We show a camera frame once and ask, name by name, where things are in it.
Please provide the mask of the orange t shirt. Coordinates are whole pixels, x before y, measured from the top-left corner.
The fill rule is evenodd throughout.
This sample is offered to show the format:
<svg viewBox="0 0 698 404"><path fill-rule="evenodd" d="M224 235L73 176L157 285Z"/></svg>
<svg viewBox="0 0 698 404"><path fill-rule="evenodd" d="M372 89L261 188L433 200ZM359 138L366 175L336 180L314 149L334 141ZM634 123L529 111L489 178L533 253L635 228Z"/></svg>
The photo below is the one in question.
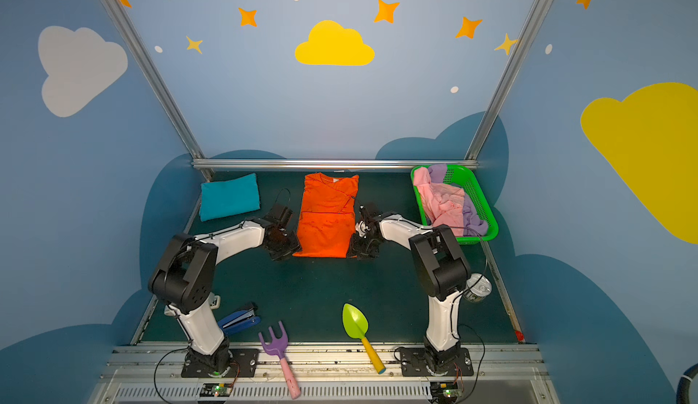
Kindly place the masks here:
<svg viewBox="0 0 698 404"><path fill-rule="evenodd" d="M305 176L297 227L299 258L347 257L356 232L356 196L359 177L333 178L323 173Z"/></svg>

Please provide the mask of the green plastic basket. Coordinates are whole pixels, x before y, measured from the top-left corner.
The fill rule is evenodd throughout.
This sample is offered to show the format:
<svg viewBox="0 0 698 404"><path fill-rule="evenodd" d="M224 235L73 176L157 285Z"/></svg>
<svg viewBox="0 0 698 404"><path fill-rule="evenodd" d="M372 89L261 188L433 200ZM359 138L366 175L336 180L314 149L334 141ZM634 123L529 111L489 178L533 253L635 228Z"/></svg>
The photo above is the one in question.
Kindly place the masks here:
<svg viewBox="0 0 698 404"><path fill-rule="evenodd" d="M417 168L420 168L420 167L430 167L430 166L432 166L432 165L429 165L429 166L417 166L417 167L415 167L414 169L412 169L411 174L410 174L412 183L413 183L414 171L415 171ZM485 195L484 195L484 193L483 193L483 191L482 191L482 188L480 187L480 185L479 185L477 179L476 179L476 187L478 187L478 189L479 189L479 192L480 192L480 200L481 200L481 202L482 202L482 204L479 206L479 212L480 212L480 215L481 215L481 216L487 218L487 221L488 221L488 223L489 223L489 230L487 231L487 234L486 234L484 237L482 237L482 238L477 238L477 237L456 237L457 242L458 242L459 244L461 244L461 245L474 245L474 244L479 243L479 242L481 242L481 241L493 240L493 239L498 235L498 233L499 233L499 226L498 226L498 223L497 223L497 221L496 221L496 218L494 217L494 213L492 212L492 210L491 210L491 208L490 208L490 205L489 205L489 203L487 202L487 199L485 198ZM418 206L418 209L419 209L421 221L422 221L422 223L425 224L425 225L431 225L429 219L425 216L424 210L423 210L423 208L422 208L421 199L419 198L419 196L418 196L418 194L417 194L416 187L414 187L414 185L413 185L413 189L414 189L414 195L416 195L416 202L417 202L417 206Z"/></svg>

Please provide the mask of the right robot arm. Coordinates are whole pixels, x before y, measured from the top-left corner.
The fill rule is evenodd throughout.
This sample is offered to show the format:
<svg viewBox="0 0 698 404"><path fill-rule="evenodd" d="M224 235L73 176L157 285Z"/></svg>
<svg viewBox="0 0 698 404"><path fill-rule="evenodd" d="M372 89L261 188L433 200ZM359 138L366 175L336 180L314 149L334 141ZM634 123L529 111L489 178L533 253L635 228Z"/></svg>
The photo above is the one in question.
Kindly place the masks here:
<svg viewBox="0 0 698 404"><path fill-rule="evenodd" d="M424 226L395 212L381 213L372 203L361 205L359 214L350 243L354 256L374 258L384 242L411 252L416 276L428 297L425 363L434 374L447 372L461 355L456 322L473 275L456 236L446 225Z"/></svg>

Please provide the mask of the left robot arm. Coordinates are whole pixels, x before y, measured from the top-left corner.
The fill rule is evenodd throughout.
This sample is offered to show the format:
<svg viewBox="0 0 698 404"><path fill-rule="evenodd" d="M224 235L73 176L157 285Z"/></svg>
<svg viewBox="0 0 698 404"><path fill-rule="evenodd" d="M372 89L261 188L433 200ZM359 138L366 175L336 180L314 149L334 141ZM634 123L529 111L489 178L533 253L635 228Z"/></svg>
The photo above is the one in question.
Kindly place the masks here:
<svg viewBox="0 0 698 404"><path fill-rule="evenodd" d="M262 218L208 234L174 235L148 282L148 289L174 313L188 342L183 375L224 377L232 367L229 339L209 304L216 266L248 249L263 248L272 260L300 250L289 229L291 209L276 204Z"/></svg>

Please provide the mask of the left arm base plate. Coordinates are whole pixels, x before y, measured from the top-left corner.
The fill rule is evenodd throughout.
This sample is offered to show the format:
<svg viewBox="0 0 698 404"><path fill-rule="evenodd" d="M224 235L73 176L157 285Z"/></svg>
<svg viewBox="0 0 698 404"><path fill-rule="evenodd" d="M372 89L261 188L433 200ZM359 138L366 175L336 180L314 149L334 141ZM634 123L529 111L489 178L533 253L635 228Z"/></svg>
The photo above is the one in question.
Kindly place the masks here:
<svg viewBox="0 0 698 404"><path fill-rule="evenodd" d="M221 379L253 378L256 374L258 349L227 349L203 355L192 349L185 355L182 378Z"/></svg>

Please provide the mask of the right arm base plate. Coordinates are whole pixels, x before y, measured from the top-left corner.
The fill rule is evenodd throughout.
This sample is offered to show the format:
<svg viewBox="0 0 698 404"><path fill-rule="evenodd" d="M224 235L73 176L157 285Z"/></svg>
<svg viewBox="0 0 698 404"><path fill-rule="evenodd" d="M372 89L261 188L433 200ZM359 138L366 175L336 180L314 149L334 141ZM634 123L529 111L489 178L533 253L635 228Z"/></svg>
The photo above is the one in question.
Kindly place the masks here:
<svg viewBox="0 0 698 404"><path fill-rule="evenodd" d="M474 377L474 366L467 349L432 351L425 347L397 347L394 356L404 377Z"/></svg>

